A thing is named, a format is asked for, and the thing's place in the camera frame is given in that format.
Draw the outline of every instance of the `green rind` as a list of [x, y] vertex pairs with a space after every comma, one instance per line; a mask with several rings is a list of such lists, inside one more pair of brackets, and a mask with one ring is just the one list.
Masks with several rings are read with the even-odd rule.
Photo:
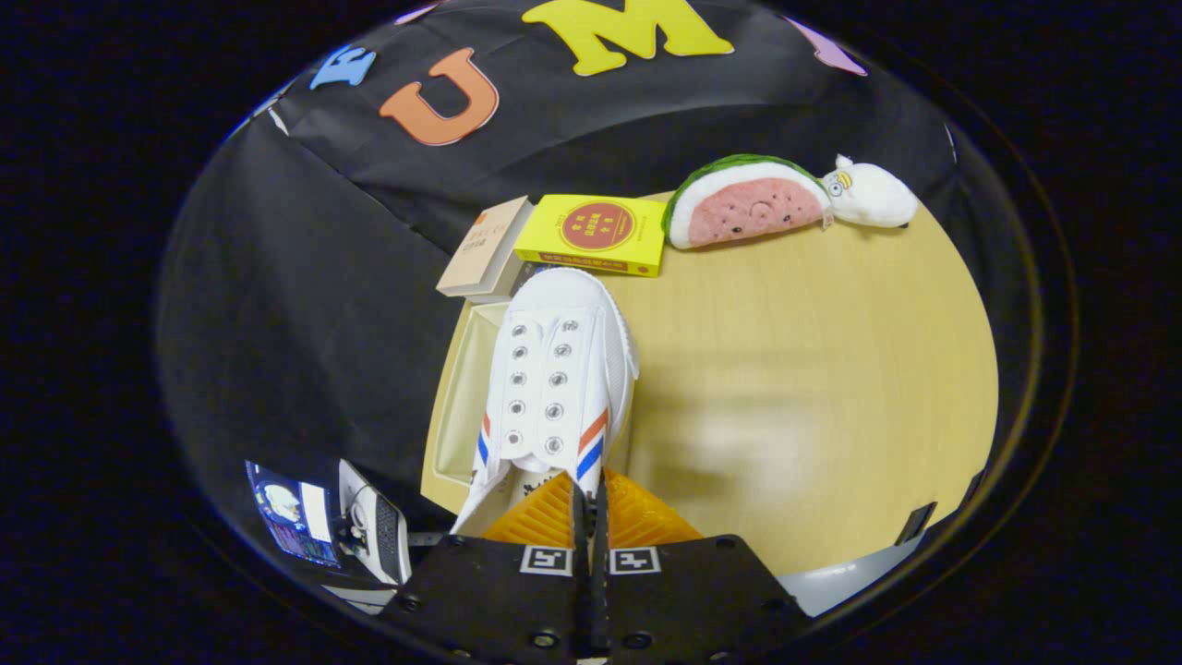
[[774, 162], [774, 163], [778, 163], [778, 164], [784, 164], [786, 167], [790, 167], [790, 168], [797, 170], [801, 175], [808, 177], [810, 180], [812, 180], [817, 184], [820, 184], [820, 180], [818, 180], [816, 176], [813, 176], [813, 174], [808, 172], [807, 170], [805, 170], [800, 165], [798, 165], [798, 164], [795, 164], [793, 162], [790, 162], [788, 159], [781, 159], [780, 157], [773, 157], [771, 155], [746, 155], [746, 154], [740, 154], [740, 155], [730, 155], [730, 156], [727, 156], [727, 157], [722, 157], [721, 159], [715, 159], [715, 161], [713, 161], [713, 162], [703, 165], [702, 168], [695, 170], [694, 172], [689, 174], [689, 177], [687, 177], [686, 181], [681, 183], [681, 187], [678, 187], [677, 190], [674, 191], [673, 197], [669, 198], [669, 204], [665, 206], [665, 211], [664, 211], [663, 215], [661, 215], [661, 229], [664, 230], [665, 237], [669, 237], [669, 226], [670, 226], [671, 220], [673, 220], [673, 209], [674, 209], [674, 207], [676, 207], [677, 200], [681, 198], [681, 194], [690, 184], [693, 184], [695, 181], [697, 181], [697, 178], [700, 178], [700, 177], [702, 177], [704, 175], [709, 175], [709, 174], [712, 174], [714, 171], [717, 171], [717, 170], [728, 169], [730, 167], [746, 165], [746, 164], [755, 164], [755, 163], [761, 163], [761, 162]]

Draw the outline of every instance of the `yellow book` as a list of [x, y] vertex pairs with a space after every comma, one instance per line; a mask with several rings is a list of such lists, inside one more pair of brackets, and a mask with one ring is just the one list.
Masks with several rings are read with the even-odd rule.
[[513, 248], [527, 261], [656, 276], [664, 209], [664, 202], [643, 198], [548, 194]]

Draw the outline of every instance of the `beige book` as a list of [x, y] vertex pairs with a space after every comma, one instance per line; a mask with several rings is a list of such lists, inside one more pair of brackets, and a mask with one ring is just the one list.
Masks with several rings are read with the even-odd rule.
[[521, 196], [480, 213], [435, 287], [478, 302], [508, 300], [522, 265], [513, 245], [532, 211]]

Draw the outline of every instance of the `yellow letter m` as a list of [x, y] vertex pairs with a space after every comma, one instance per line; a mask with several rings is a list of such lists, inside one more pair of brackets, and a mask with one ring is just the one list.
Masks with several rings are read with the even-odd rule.
[[578, 58], [574, 73], [579, 76], [622, 67], [628, 61], [623, 53], [605, 48], [600, 39], [651, 58], [657, 52], [657, 26], [665, 34], [665, 51], [674, 56], [734, 52], [734, 46], [714, 34], [686, 0], [625, 0], [623, 12], [586, 0], [551, 0], [522, 14], [521, 20], [553, 28]]

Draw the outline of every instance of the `monitor screen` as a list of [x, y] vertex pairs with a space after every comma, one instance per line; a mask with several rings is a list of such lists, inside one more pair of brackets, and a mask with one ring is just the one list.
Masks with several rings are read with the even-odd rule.
[[298, 483], [246, 463], [255, 504], [279, 549], [300, 559], [340, 568], [329, 528], [329, 496], [324, 488]]

